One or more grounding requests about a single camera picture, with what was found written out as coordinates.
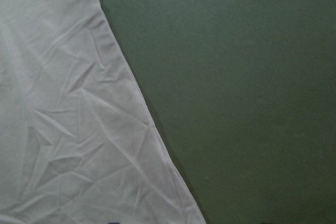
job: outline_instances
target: white sheet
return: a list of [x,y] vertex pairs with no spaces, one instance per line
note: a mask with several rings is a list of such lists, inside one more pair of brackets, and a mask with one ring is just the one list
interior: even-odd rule
[[0,223],[204,224],[99,0],[0,0]]

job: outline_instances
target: wrinkled white cloth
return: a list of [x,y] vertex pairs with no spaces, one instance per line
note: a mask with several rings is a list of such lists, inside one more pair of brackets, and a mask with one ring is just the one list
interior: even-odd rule
[[99,0],[0,0],[0,223],[205,223]]

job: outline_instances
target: dark green background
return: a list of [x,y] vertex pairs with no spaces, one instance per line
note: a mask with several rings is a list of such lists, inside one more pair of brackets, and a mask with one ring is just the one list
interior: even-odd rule
[[101,0],[208,224],[336,223],[336,0]]

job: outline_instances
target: green surface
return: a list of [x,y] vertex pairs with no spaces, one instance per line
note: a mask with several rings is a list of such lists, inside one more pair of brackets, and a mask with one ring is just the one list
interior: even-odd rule
[[336,223],[336,0],[101,0],[208,224]]

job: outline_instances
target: green wall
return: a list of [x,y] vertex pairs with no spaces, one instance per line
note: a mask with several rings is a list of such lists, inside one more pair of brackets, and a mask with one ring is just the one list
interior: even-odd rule
[[208,224],[336,223],[336,0],[101,0]]

